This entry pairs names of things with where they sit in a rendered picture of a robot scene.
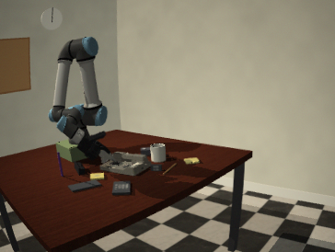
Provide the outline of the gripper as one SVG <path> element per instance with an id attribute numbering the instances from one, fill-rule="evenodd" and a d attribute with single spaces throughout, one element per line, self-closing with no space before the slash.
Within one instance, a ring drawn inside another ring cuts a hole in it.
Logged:
<path id="1" fill-rule="evenodd" d="M 89 142 L 86 137 L 87 134 L 85 133 L 84 137 L 82 138 L 82 140 L 80 141 L 80 143 L 76 148 L 82 151 L 87 158 L 89 159 L 91 158 L 90 160 L 92 161 L 96 159 L 99 155 L 101 157 L 101 162 L 103 164 L 105 164 L 109 160 L 115 163 L 117 162 L 114 156 L 111 154 L 110 150 L 105 145 L 95 140 Z"/>

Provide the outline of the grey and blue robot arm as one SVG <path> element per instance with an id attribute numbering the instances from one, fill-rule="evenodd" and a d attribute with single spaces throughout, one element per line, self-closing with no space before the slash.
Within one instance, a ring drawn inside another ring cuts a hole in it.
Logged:
<path id="1" fill-rule="evenodd" d="M 89 135 L 87 126 L 102 126 L 107 119 L 108 111 L 98 99 L 97 81 L 94 60 L 98 54 L 98 43 L 93 37 L 69 40 L 62 47 L 58 56 L 53 109 L 49 119 L 58 122 L 56 127 L 69 137 L 70 144 L 79 144 L 85 133 L 89 142 L 104 138 L 105 131 Z M 85 104 L 65 108 L 66 92 L 70 65 L 73 59 L 79 63 Z M 67 61 L 68 60 L 68 61 Z M 89 137 L 88 137 L 89 136 Z M 72 139 L 72 140 L 71 140 Z M 74 142 L 73 142 L 74 141 Z"/>

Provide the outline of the grey telephone handset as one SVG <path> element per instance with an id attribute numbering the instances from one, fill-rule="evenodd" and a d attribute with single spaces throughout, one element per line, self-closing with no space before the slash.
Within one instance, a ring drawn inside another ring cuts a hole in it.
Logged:
<path id="1" fill-rule="evenodd" d="M 122 152 L 115 152 L 112 154 L 114 158 L 119 158 L 119 159 L 131 159 L 133 161 L 145 161 L 147 159 L 147 155 L 138 155 L 138 154 L 126 154 Z"/>

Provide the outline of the yellow sticky note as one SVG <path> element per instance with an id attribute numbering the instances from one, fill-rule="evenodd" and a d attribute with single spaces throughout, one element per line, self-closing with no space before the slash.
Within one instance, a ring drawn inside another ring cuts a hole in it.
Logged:
<path id="1" fill-rule="evenodd" d="M 188 165 L 188 164 L 197 164 L 197 163 L 200 163 L 200 161 L 198 160 L 198 158 L 187 158 L 187 159 L 184 159 L 185 163 Z"/>
<path id="2" fill-rule="evenodd" d="M 90 174 L 90 180 L 104 179 L 104 173 Z"/>

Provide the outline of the white mug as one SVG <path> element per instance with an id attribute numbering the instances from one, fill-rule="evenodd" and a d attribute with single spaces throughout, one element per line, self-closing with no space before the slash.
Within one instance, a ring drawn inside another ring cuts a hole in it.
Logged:
<path id="1" fill-rule="evenodd" d="M 166 146 L 163 143 L 155 143 L 151 146 L 151 159 L 159 163 L 166 161 Z"/>

